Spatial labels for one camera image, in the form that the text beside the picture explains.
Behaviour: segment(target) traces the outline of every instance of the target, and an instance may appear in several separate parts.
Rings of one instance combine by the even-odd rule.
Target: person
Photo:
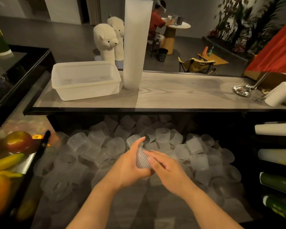
[[[105,228],[115,194],[122,188],[151,176],[152,170],[170,192],[189,205],[202,229],[242,228],[190,180],[179,162],[173,158],[157,151],[145,151],[152,169],[137,168],[136,153],[144,140],[145,137],[138,139],[130,150],[120,156],[107,175],[93,188],[67,229]]]
[[[166,12],[166,3],[164,0],[157,0],[155,8],[152,11],[152,15],[149,23],[149,34],[148,39],[153,41],[153,38],[156,38],[156,42],[159,42],[159,48],[162,48],[164,45],[165,37],[162,34],[156,32],[157,27],[162,28],[164,26],[171,26],[174,24],[174,20],[163,20],[161,15]]]

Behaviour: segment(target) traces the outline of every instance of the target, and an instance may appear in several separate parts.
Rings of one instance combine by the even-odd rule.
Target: white alpaca toy
[[[119,41],[114,29],[108,24],[98,24],[93,30],[94,42],[103,61],[115,63],[114,48]]]
[[[114,55],[116,57],[116,61],[123,61],[124,60],[124,45],[123,45],[123,38],[124,38],[124,22],[122,19],[117,17],[110,17],[107,19],[107,24],[114,28],[116,32],[116,37],[119,41],[118,45],[114,49]]]

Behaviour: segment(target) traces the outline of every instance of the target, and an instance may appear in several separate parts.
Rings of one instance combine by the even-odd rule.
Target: flag pole
[[[233,87],[233,90],[236,94],[244,97],[250,97],[252,92],[260,85],[261,82],[270,74],[270,72],[266,72],[257,82],[255,85],[236,85]]]

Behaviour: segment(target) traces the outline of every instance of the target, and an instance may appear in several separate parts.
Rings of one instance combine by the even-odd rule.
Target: apple
[[[33,139],[27,132],[12,132],[4,138],[4,145],[13,154],[25,153],[33,145]]]

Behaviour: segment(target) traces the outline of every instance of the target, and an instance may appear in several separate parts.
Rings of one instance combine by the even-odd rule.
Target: banana
[[[22,173],[13,173],[7,170],[0,171],[0,175],[4,175],[8,178],[21,178],[23,176]]]
[[[0,159],[0,171],[10,168],[22,160],[24,154],[13,154],[6,158]]]

